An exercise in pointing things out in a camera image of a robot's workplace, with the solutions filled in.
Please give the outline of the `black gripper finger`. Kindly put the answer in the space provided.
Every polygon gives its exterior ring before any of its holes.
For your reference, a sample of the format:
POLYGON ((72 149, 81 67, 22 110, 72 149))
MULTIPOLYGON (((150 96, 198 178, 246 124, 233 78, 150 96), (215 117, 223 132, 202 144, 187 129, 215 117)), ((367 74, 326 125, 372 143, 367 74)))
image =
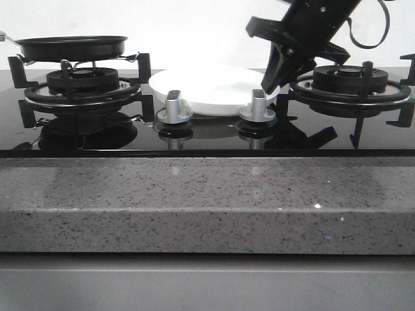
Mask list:
POLYGON ((312 71, 315 67, 316 62, 313 58, 289 58, 284 60, 278 71, 278 86, 283 87, 296 81, 299 76, 312 71))
POLYGON ((272 43, 268 65, 261 83, 263 91, 270 95, 276 88, 290 82, 292 74, 292 53, 281 44, 272 43))

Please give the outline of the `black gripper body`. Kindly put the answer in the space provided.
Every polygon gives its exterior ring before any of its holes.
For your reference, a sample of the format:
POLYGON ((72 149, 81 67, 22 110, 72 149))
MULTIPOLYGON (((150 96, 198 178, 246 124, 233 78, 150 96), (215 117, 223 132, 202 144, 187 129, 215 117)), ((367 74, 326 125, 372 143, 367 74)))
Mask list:
POLYGON ((325 58, 344 64, 349 53, 331 39, 359 4, 358 1, 292 1, 281 21, 252 17, 250 37, 268 40, 286 58, 325 58))

